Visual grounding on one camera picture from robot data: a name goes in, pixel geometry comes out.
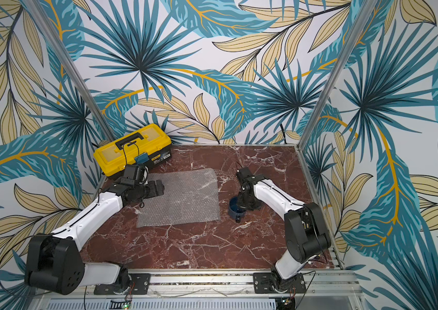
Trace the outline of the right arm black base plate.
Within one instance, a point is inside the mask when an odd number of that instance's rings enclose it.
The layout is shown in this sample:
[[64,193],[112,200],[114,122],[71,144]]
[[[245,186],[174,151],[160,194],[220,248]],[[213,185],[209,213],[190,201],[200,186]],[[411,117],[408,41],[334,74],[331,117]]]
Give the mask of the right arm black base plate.
[[252,278],[256,294],[298,294],[307,291],[307,283],[302,274],[297,274],[289,279],[283,279],[276,271],[270,271],[254,273]]

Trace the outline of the left aluminium corner post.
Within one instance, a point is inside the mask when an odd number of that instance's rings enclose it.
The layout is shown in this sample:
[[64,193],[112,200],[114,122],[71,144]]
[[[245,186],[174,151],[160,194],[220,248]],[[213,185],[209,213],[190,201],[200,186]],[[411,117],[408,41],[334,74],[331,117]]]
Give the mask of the left aluminium corner post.
[[115,140],[113,131],[109,128],[107,122],[98,108],[90,90],[84,82],[82,75],[76,68],[72,58],[70,57],[64,43],[55,32],[54,25],[48,20],[46,11],[43,9],[39,1],[26,0],[24,1],[26,9],[31,13],[34,21],[39,29],[43,32],[47,42],[51,45],[52,50],[60,60],[60,64],[64,67],[65,72],[70,77],[74,86],[78,89],[79,94],[85,101],[87,107],[92,112],[94,119],[99,123],[102,132],[108,140]]

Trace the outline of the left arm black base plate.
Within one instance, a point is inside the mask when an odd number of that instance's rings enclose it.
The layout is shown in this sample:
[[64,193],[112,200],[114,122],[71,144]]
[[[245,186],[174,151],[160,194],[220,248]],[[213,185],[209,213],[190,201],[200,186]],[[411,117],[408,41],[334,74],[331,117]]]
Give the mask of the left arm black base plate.
[[146,295],[151,275],[149,273],[129,273],[114,284],[99,284],[94,289],[95,295]]

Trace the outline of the aluminium front frame rail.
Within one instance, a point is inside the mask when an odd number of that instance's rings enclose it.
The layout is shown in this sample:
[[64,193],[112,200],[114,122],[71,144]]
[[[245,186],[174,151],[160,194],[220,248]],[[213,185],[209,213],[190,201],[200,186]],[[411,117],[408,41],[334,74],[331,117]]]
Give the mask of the aluminium front frame rail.
[[49,293],[29,309],[368,309],[357,276],[339,269],[305,269],[291,288],[276,291],[267,269],[134,269],[128,296],[108,289]]

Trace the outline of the aluminium corner post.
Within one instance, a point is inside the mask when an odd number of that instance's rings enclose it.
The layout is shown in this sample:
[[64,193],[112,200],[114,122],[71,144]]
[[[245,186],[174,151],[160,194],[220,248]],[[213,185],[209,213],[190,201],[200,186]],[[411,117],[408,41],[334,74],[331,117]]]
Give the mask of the aluminium corner post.
[[109,128],[107,122],[98,108],[90,90],[84,82],[82,75],[76,68],[72,58],[70,57],[64,43],[55,32],[54,25],[48,20],[46,11],[43,9],[39,1],[26,0],[24,1],[26,9],[31,13],[34,21],[39,29],[43,32],[47,42],[51,45],[52,50],[60,60],[60,64],[64,67],[65,72],[70,77],[74,86],[78,89],[79,94],[85,101],[87,107],[92,112],[94,119],[99,123],[102,132],[108,140],[115,140],[113,131]]
[[304,148],[308,145],[309,138],[317,126],[318,119],[321,116],[325,104],[330,97],[331,91],[335,86],[337,78],[343,71],[353,49],[355,48],[357,42],[359,41],[360,34],[364,31],[365,25],[369,18],[371,17],[372,10],[374,9],[377,1],[364,1],[362,3],[361,9],[356,16],[356,19],[349,29],[349,35],[347,41],[341,46],[340,53],[335,59],[335,64],[331,70],[331,73],[327,79],[318,101],[310,115],[310,119],[305,126],[303,135],[301,136],[300,142],[298,144],[298,150],[300,153],[303,152]]

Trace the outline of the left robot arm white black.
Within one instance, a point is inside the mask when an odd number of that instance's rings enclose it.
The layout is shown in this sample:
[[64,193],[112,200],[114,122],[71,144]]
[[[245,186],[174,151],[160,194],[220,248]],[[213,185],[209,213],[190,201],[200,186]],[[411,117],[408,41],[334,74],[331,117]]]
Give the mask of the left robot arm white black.
[[162,196],[164,190],[161,180],[134,187],[116,183],[67,223],[49,234],[34,235],[28,245],[25,285],[61,295],[90,285],[108,285],[118,294],[127,293],[132,279],[122,263],[87,263],[80,251],[124,207]]

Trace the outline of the right aluminium corner post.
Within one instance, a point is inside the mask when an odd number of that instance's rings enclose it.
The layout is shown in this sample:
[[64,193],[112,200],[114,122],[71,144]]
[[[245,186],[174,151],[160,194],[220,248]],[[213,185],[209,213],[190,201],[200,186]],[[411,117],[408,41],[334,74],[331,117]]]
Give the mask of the right aluminium corner post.
[[325,104],[330,97],[331,91],[335,86],[337,78],[343,71],[353,49],[355,48],[357,42],[359,41],[360,34],[364,31],[365,25],[369,18],[371,17],[372,10],[374,9],[377,1],[364,1],[362,3],[361,9],[356,16],[356,19],[349,29],[349,35],[347,41],[341,46],[340,53],[335,59],[335,64],[331,70],[331,73],[327,79],[318,101],[310,115],[310,119],[305,126],[303,135],[301,136],[300,142],[298,144],[298,150],[300,153],[303,152],[304,148],[308,145],[309,138],[317,126],[318,119],[321,116]]

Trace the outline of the dark blue mug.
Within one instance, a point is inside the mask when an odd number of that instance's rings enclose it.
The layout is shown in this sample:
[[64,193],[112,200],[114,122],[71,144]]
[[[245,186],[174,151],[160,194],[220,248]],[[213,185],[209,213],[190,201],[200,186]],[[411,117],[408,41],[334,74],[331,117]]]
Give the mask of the dark blue mug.
[[236,223],[240,223],[242,218],[246,215],[246,210],[238,206],[237,196],[230,199],[228,214]]

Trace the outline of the clear bubble wrap sheet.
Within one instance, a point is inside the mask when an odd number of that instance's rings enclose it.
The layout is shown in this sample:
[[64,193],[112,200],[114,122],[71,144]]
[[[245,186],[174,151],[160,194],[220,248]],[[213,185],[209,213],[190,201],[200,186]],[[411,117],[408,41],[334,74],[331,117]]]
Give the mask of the clear bubble wrap sheet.
[[155,173],[164,195],[148,198],[138,215],[138,227],[169,226],[210,222],[220,219],[218,179],[214,169]]

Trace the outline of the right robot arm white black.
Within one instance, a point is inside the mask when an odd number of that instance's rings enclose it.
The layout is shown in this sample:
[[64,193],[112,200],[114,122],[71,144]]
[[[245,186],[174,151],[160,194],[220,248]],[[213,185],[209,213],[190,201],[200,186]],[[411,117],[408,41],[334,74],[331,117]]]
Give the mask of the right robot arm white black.
[[247,167],[237,170],[236,177],[240,184],[239,209],[254,211],[265,204],[284,221],[287,250],[267,279],[258,281],[267,285],[261,292],[286,293],[295,289],[304,281],[300,270],[332,245],[322,208],[293,198],[264,175],[253,175]]

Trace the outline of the yellow black toolbox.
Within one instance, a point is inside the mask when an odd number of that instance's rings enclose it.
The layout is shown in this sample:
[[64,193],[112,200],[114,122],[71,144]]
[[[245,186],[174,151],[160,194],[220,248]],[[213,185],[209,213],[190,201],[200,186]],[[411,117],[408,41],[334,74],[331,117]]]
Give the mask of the yellow black toolbox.
[[170,159],[171,139],[151,124],[96,149],[94,158],[104,175],[115,180],[129,165],[145,165],[151,170]]

